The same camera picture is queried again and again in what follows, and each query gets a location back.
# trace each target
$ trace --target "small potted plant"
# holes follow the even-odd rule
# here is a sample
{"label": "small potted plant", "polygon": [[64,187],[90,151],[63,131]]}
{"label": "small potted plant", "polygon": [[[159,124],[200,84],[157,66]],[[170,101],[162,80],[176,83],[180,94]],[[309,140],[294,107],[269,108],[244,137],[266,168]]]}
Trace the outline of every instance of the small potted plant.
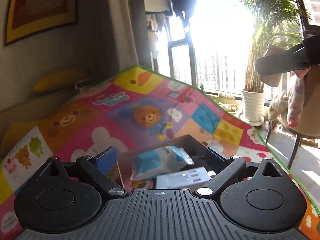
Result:
{"label": "small potted plant", "polygon": [[289,49],[301,42],[300,15],[306,15],[297,4],[302,0],[241,0],[254,17],[252,46],[248,58],[243,90],[245,119],[260,125],[265,94],[255,61],[264,56],[268,44]]}

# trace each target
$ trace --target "play mat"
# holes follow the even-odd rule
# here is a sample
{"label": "play mat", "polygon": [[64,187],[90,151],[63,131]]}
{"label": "play mat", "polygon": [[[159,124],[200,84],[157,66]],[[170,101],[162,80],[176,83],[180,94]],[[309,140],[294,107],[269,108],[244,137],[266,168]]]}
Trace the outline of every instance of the play mat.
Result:
{"label": "play mat", "polygon": [[[248,162],[274,157],[281,164],[255,128],[225,112],[201,90],[142,66],[131,67],[83,90],[6,156],[0,165],[0,239],[21,230],[13,209],[15,197],[48,157],[74,161],[110,146],[125,152],[185,134],[228,156],[240,155]],[[300,230],[320,239],[318,209],[294,182],[308,204]]]}

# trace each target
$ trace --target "white package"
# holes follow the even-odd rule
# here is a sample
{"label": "white package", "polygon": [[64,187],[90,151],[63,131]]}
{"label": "white package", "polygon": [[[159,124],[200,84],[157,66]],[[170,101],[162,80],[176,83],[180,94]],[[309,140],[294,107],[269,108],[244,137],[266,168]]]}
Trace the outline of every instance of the white package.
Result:
{"label": "white package", "polygon": [[204,183],[209,181],[211,177],[204,167],[195,168],[186,171],[157,176],[156,188],[158,189],[179,189],[188,188],[195,191]]}
{"label": "white package", "polygon": [[131,180],[155,179],[158,175],[181,170],[193,165],[190,156],[175,146],[164,146],[134,157]]}

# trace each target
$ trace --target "palm plant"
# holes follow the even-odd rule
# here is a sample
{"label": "palm plant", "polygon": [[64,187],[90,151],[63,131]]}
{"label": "palm plant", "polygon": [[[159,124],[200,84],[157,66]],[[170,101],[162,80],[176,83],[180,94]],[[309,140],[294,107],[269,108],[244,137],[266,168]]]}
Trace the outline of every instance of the palm plant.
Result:
{"label": "palm plant", "polygon": [[263,57],[268,44],[288,49],[301,42],[299,16],[307,13],[297,4],[302,0],[241,0],[252,12],[254,31],[248,59],[245,91],[263,93],[255,60]]}

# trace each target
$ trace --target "framed picture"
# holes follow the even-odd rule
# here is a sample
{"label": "framed picture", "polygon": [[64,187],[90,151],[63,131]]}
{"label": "framed picture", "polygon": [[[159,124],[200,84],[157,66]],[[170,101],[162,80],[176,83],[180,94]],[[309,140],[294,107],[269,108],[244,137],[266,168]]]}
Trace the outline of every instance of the framed picture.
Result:
{"label": "framed picture", "polygon": [[76,22],[76,0],[10,0],[4,44]]}

